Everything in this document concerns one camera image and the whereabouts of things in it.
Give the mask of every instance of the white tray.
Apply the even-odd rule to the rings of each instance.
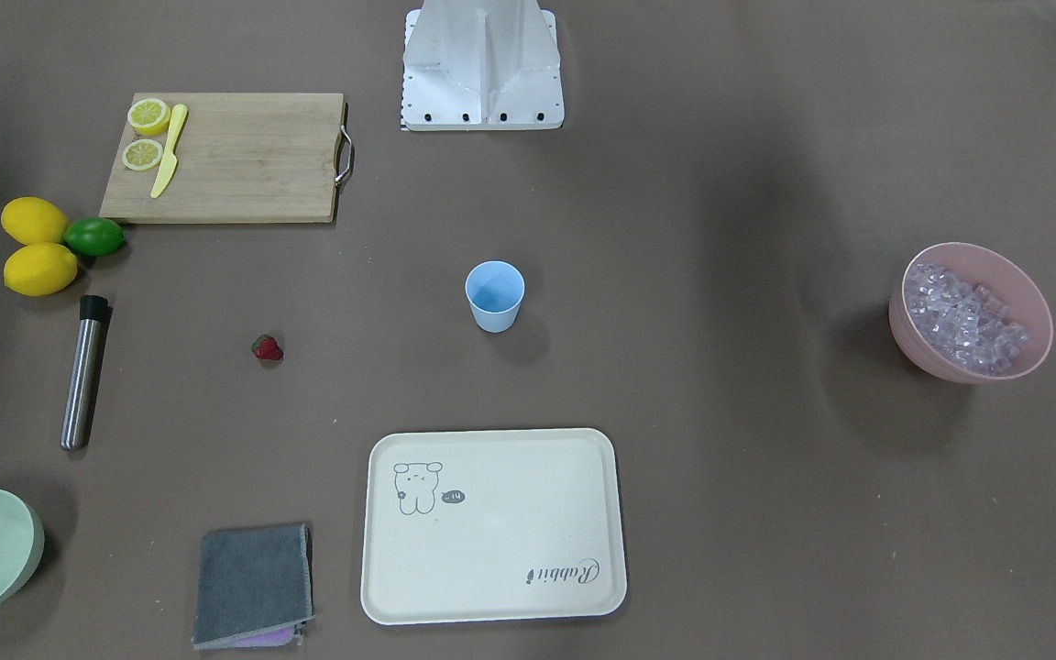
[[[375,622],[592,617],[624,599],[600,431],[393,434],[373,448],[361,607]]]

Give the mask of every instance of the yellow lemon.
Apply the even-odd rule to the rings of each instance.
[[[145,171],[161,163],[164,147],[156,139],[135,139],[125,148],[121,162],[132,171]]]
[[[3,284],[22,296],[48,296],[76,279],[76,256],[59,243],[19,247],[3,264]]]
[[[32,243],[59,243],[67,231],[68,216],[52,202],[38,197],[18,197],[3,206],[3,229],[29,246]]]
[[[129,126],[143,135],[157,135],[169,127],[169,106],[161,99],[142,99],[129,109]]]

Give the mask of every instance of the red strawberry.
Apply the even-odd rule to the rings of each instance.
[[[284,358],[284,351],[271,335],[260,335],[260,338],[251,344],[251,355],[259,359],[278,360]]]

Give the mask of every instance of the bowl of ice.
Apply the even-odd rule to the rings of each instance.
[[[891,295],[891,332],[922,371],[956,383],[1019,379],[1053,343],[1053,317],[1030,276],[970,243],[927,247]]]

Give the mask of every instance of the folded cloth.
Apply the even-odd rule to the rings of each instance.
[[[202,538],[194,649],[281,646],[310,618],[306,525]]]

